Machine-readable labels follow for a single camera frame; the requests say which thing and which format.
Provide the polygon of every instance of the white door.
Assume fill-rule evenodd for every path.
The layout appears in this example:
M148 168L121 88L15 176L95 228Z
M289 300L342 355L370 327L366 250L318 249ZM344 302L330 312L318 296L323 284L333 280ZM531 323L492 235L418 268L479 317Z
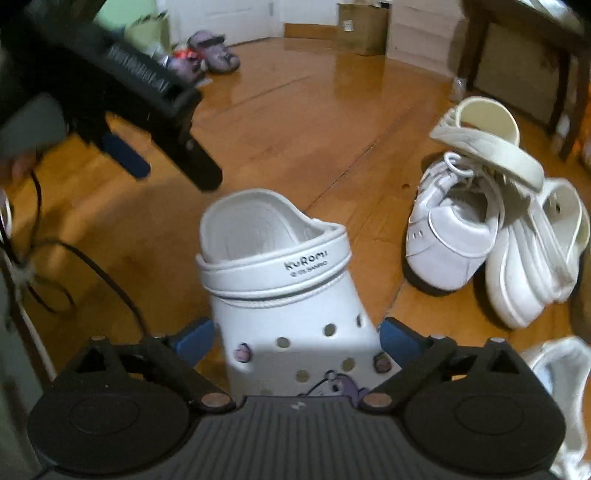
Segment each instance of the white door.
M224 34L228 45L272 36L273 0L165 0L159 3L170 15L173 41L184 41L203 29Z

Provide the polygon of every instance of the white slide sandal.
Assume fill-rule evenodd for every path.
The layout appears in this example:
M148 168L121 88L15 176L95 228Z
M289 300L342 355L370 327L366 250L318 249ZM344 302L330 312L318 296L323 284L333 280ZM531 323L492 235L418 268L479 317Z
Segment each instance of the white slide sandal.
M517 122L496 100L474 96L460 102L442 117L431 138L536 192L543 187L542 165L519 148Z
M565 179L546 179L538 195L507 182L504 196L508 208L523 211L507 214L486 262L486 289L499 317L516 329L570 297L589 243L589 214Z
M531 348L522 357L566 420L566 437L552 465L552 473L563 480L591 478L590 465L583 460L587 452L583 395L591 372L591 349L580 338L567 337Z

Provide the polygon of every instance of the white clog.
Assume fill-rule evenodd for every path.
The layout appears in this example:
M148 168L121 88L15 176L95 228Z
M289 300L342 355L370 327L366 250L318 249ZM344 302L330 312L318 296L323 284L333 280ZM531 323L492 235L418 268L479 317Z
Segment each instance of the white clog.
M398 370L374 368L383 357L379 336L347 270L343 225L310 219L278 193L255 189L211 205L200 238L197 263L235 398L314 394L330 375L351 380L334 382L335 394L341 384L361 391Z

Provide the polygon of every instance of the screw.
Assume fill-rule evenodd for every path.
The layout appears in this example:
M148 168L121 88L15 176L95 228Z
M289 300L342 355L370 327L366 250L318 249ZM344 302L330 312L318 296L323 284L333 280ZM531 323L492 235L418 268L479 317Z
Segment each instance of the screw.
M201 397L201 403L209 408L222 408L228 406L232 399L223 392L208 393Z
M363 397L363 402L372 408L387 408L392 404L392 397L386 393L369 393Z

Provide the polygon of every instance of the black cable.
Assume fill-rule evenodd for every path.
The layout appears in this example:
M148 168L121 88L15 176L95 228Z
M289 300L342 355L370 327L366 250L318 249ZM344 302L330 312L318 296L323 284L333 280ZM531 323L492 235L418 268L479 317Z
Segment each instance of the black cable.
M42 239L40 241L37 240L37 235L38 235L39 228L41 225L41 209L43 206L43 200L42 200L41 184L39 182L39 179L35 175L35 173L31 173L31 179L33 180L33 185L35 186L35 193L36 193L36 197L37 197L37 210L35 212L35 221L33 223L33 227L31 228L31 237L30 237L30 241L29 241L29 247L27 249L27 253L25 255L24 262L21 261L19 256L14 251L14 247L12 246L12 242L10 240L10 237L7 235L6 230L4 228L4 223L3 223L3 221L0 221L0 236L2 239L2 241L0 242L0 248L2 248L6 252L6 255L8 256L9 260L13 264L17 265L18 267L22 267L23 265L28 265L33 253L41 247L58 245L60 247L65 248L66 250L73 253L78 258L80 258L86 265L88 265L88 267L90 267L119 296L119 298L121 298L121 300L127 305L127 307L133 313L134 318L135 318L135 322L136 322L138 328L141 330L142 334L143 335L150 335L150 330L144 320L144 317L143 317L141 311L137 307L137 305L129 298L129 296L126 294L126 292L119 285L117 285L115 280L113 280L113 278L111 278L111 276L109 276L109 274L107 274L102 268L100 268L94 262L94 260L92 260L90 257L88 257L84 252L82 252L78 248L74 247L73 245L63 242L63 241L59 240L58 238L46 238L46 239ZM45 285L51 286L52 288L55 288L56 290L59 290L60 292L62 292L66 296L68 303L70 304L70 310L67 310L65 312L52 308L45 300L43 300L43 298L35 290L33 285L31 285L29 283L27 285L28 291L31 293L33 298L37 302L39 302L39 304L41 306L43 306L48 312L54 313L54 314L59 314L59 313L71 313L75 310L76 302L74 301L74 298L72 297L72 295L70 294L68 289L65 288L63 285L61 285L60 283L58 283L56 281L49 280L48 278L42 277L37 274L34 276L34 280L40 284L45 284Z
M148 326L146 325L144 317L143 317L141 311L139 310L139 308L137 307L137 305L133 302L133 300L131 300L129 298L129 296L126 294L125 290L123 290L120 286L118 286L117 283L115 282L115 280L113 280L113 278L111 278L108 273L106 273L102 268L100 268L95 263L95 261L92 260L90 257L88 257L84 252L77 249L73 245L67 244L67 243L59 240L58 238L44 238L44 239L40 240L35 245L35 248L33 249L33 251L35 251L39 248L42 248L42 247L49 247L52 245L59 245L60 247L65 248L66 250L70 251L75 256L80 258L86 265L88 265L100 278L102 278L102 280L109 287L111 287L111 289L119 296L119 298L121 298L121 300L123 300L123 303L125 303L128 306L128 308L134 314L136 324L137 324L138 328L142 331L142 333L144 335L150 335L150 330L148 329Z
M21 259L18 258L18 255L15 253L12 247L12 242L10 241L10 237L6 233L4 221L0 221L0 236L2 237L0 247L2 247L2 249L6 252L8 259L15 265L22 265Z
M35 282L40 284L48 285L56 290L59 290L64 294L64 297L68 299L68 303L70 304L70 308L68 310L57 310L51 307L43 298L37 293L33 285L29 284L27 286L27 290L31 293L33 298L37 300L37 302L46 309L49 313L53 313L54 315L65 315L65 314L72 314L76 310L76 302L72 294L65 288L62 284L49 280L48 278L42 277L41 275L35 275Z

